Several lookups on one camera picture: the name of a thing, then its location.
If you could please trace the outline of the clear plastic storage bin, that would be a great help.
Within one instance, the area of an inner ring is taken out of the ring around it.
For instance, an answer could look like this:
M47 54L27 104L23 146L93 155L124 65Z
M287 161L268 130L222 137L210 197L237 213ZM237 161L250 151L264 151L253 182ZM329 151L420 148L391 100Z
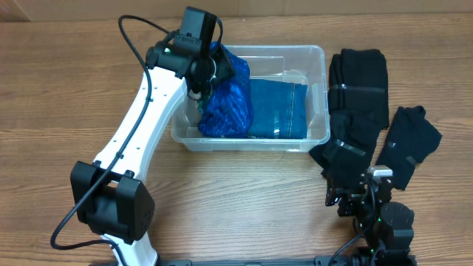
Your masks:
M308 152L330 139L325 54L315 45L229 46L251 71L253 123L245 138L201 134L201 112L187 98L171 136L190 151Z

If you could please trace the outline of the blue sequin garment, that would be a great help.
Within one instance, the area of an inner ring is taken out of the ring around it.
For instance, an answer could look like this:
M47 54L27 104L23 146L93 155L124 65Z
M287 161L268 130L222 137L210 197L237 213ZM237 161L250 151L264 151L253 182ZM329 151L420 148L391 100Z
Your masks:
M198 129L204 137L245 138L253 122L250 67L224 45L215 61L219 68L231 66L234 76L212 86L210 97L201 104Z

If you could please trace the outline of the blue denim jeans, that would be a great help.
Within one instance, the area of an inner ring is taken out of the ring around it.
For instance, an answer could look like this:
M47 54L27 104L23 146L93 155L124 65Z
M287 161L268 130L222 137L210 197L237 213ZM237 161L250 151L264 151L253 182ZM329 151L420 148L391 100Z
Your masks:
M251 80L252 138L304 139L307 136L305 97L300 83Z

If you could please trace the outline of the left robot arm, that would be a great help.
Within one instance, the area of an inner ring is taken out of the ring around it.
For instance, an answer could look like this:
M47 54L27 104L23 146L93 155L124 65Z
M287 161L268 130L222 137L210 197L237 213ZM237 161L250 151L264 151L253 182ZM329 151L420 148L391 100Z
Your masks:
M149 163L170 118L189 92L208 96L234 71L213 41L222 26L214 14L187 7L180 28L138 58L143 80L125 118L92 163L70 174L74 214L100 235L118 265L158 265L148 229L154 200L145 187Z

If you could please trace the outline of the small folded black garment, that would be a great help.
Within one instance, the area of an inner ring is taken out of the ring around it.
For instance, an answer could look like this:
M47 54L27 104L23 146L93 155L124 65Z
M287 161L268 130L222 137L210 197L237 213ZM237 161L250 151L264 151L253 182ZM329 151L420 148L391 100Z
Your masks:
M397 189L406 189L416 167L440 145L442 134L425 116L422 106L400 106L376 160L377 166L392 170L393 185Z

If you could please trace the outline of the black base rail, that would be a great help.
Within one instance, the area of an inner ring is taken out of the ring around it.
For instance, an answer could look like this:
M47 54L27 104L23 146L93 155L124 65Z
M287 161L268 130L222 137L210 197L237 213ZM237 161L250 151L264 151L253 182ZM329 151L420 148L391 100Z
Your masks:
M316 256L314 259L274 259L262 261L209 261L193 262L191 260L159 260L157 266L328 266L330 256ZM362 266L362 265L388 265L387 262L360 256L338 256L331 263L332 266Z

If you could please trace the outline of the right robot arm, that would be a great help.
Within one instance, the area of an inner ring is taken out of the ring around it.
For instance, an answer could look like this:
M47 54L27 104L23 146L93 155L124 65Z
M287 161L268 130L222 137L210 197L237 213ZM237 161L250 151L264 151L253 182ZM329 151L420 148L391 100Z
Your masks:
M339 216L351 216L355 236L319 265L416 265L410 253L415 214L391 200L388 176L362 174L352 189L328 188L326 205L338 204Z

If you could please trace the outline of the large folded black garment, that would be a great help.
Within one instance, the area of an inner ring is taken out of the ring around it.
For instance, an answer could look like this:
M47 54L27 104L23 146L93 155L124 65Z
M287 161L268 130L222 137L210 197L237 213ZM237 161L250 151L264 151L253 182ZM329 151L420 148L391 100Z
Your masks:
M342 49L332 57L327 102L330 139L310 150L330 188L354 189L389 127L387 60L380 50Z

